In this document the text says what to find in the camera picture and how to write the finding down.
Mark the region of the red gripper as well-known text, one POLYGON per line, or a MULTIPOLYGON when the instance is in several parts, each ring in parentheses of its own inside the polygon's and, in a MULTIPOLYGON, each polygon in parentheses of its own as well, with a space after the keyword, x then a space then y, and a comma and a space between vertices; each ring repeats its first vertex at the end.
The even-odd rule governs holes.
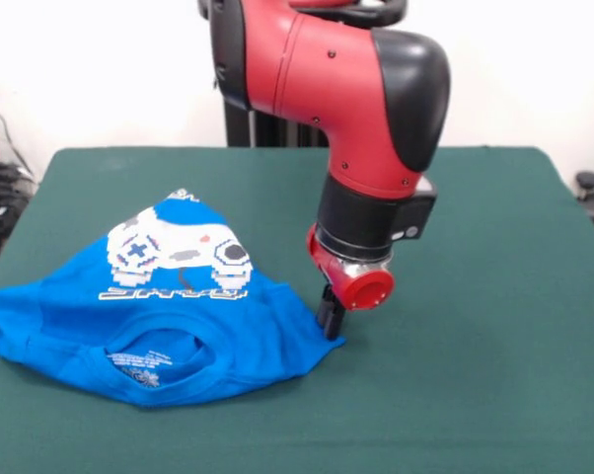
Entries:
POLYGON ((348 310, 369 310, 382 304, 395 288, 389 266, 393 255, 375 262, 352 261, 327 250, 316 236, 317 225, 308 230, 306 247, 315 266, 324 275, 317 322, 329 341, 338 338, 348 310))

